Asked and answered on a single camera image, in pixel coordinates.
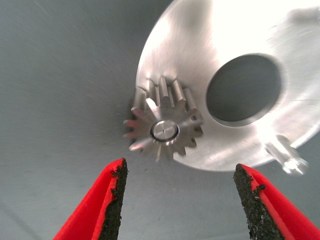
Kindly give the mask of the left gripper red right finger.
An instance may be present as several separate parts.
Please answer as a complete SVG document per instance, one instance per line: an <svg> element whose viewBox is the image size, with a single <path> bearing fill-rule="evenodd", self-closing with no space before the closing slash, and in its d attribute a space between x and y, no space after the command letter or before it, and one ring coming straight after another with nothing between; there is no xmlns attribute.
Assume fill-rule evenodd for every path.
<svg viewBox="0 0 320 240"><path fill-rule="evenodd" d="M318 240L320 230L262 173L237 164L233 180L251 240Z"/></svg>

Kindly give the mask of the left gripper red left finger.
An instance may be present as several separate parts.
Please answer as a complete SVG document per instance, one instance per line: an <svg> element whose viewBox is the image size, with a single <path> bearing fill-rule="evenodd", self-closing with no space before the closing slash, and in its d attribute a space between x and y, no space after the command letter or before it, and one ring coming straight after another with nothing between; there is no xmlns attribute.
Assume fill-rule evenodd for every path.
<svg viewBox="0 0 320 240"><path fill-rule="evenodd" d="M108 164L54 239L117 240L127 176L125 158Z"/></svg>

